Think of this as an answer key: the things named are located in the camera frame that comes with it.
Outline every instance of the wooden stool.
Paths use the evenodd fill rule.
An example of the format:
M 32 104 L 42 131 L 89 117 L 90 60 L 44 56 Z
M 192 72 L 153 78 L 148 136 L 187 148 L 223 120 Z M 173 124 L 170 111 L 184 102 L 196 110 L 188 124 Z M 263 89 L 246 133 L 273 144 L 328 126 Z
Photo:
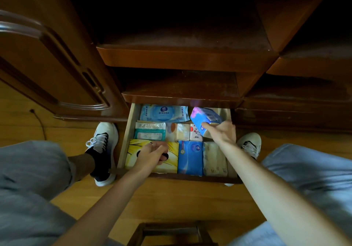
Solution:
M 169 236 L 182 234 L 197 234 L 198 243 L 191 244 L 172 244 L 168 246 L 219 246 L 214 243 L 204 222 L 197 221 L 193 223 L 141 223 L 138 225 L 127 246 L 141 246 L 146 236 Z

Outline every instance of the white sneaker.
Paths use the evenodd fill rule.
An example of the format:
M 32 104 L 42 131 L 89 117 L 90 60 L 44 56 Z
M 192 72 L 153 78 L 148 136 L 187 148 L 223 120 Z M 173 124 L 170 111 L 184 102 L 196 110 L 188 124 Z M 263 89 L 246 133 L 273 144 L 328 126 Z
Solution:
M 259 134 L 248 133 L 241 137 L 236 144 L 245 152 L 248 152 L 254 159 L 258 159 L 262 146 L 262 139 Z
M 97 186 L 106 186 L 115 181 L 116 174 L 109 172 L 115 169 L 114 149 L 119 141 L 117 128 L 112 123 L 98 124 L 94 137 L 86 142 L 86 153 L 91 155 L 95 162 L 95 169 L 90 174 Z

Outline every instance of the yellow tissue pack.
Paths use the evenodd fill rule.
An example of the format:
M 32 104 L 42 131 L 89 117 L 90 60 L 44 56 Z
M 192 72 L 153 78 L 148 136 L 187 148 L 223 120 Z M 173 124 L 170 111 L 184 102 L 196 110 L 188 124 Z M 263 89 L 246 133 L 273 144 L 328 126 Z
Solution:
M 131 169 L 137 161 L 137 153 L 142 147 L 151 142 L 151 140 L 143 139 L 131 139 L 129 149 L 127 151 L 127 157 L 125 162 L 125 168 Z M 161 165 L 156 166 L 153 172 L 156 173 L 177 173 L 178 164 L 178 142 L 168 142 L 169 146 L 169 159 L 164 161 Z

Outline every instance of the wooden floor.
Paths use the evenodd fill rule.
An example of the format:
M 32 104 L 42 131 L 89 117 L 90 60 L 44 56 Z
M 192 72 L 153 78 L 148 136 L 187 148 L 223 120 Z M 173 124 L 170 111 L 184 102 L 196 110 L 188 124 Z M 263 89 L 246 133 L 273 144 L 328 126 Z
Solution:
M 30 109 L 35 109 L 45 126 L 48 140 L 61 145 L 70 155 L 85 151 L 97 123 L 64 122 L 0 82 L 0 146 L 26 140 L 42 140 L 42 128 Z M 352 136 L 282 131 L 257 131 L 262 137 L 262 160 L 283 143 L 294 143 L 352 159 Z M 75 218 L 82 216 L 109 187 L 97 187 L 90 177 L 74 184 L 52 202 Z M 140 222 L 206 220 L 213 240 L 225 245 L 236 236 L 259 225 L 265 218 L 244 185 L 174 181 L 148 178 L 136 191 L 117 221 L 110 237 L 126 244 Z M 144 245 L 174 243 L 174 238 L 148 238 Z

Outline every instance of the hand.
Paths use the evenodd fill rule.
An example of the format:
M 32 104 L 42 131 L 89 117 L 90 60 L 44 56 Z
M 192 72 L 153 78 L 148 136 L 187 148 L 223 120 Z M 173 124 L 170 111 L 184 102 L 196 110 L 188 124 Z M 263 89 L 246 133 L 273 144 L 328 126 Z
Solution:
M 131 171 L 141 174 L 147 178 L 153 169 L 166 161 L 167 158 L 162 155 L 169 150 L 168 144 L 164 141 L 152 141 L 144 145 L 140 150 L 137 161 Z
M 231 121 L 227 120 L 217 126 L 203 122 L 202 127 L 207 129 L 212 135 L 213 140 L 220 146 L 224 142 L 236 144 L 236 127 Z

